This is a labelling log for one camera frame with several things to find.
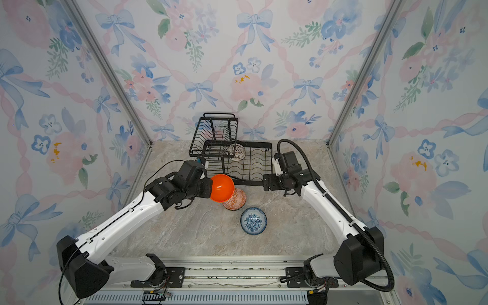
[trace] marble countertop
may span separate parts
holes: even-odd
[[[273,154],[277,141],[273,143]],[[329,191],[348,209],[350,204],[324,141],[297,141],[307,154],[314,170],[321,176]],[[164,163],[174,159],[189,159],[190,142],[157,142],[138,185]],[[282,152],[291,150],[283,144]],[[299,162],[305,167],[300,154]],[[169,164],[159,174],[176,171],[180,164]],[[123,240],[114,250],[119,257],[138,257],[155,253],[160,257],[214,255],[315,255],[334,253],[339,245],[325,221],[297,195],[283,197],[282,191],[264,192],[258,186],[236,186],[244,190],[247,201],[237,211],[225,209],[210,199],[197,198],[184,209],[167,211],[143,224]],[[240,216],[248,207],[258,207],[267,217],[263,233],[253,236],[244,233]]]

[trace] black wire dish rack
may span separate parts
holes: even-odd
[[[238,123],[239,119],[231,113],[204,113],[198,121],[189,154],[191,157],[205,157],[209,177],[226,174],[235,185],[262,186],[263,175],[273,172],[273,145],[268,142],[238,141]],[[244,148],[242,160],[235,158],[236,144]]]

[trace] black motor joint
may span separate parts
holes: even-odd
[[[195,160],[187,160],[178,172],[155,179],[144,189],[151,193],[155,202],[160,202],[166,211],[172,205],[181,207],[185,199],[210,198],[212,180],[207,178],[205,166]]]

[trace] orange bowl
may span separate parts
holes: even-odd
[[[232,179],[224,174],[215,175],[211,179],[213,183],[210,199],[218,203],[223,203],[229,200],[230,197],[232,197],[235,188]]]

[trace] bowl rim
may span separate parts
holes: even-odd
[[[259,233],[249,233],[249,232],[247,232],[246,229],[244,229],[244,227],[243,227],[243,215],[244,215],[245,212],[247,212],[247,210],[258,210],[258,211],[260,211],[264,215],[264,228]],[[258,207],[255,207],[255,206],[248,207],[247,209],[245,209],[242,212],[242,214],[241,214],[241,221],[240,222],[241,222],[241,228],[243,229],[244,233],[249,234],[249,235],[259,235],[259,234],[263,233],[264,230],[266,229],[266,226],[268,225],[268,219],[266,217],[266,214],[263,212],[263,210],[261,210]]]

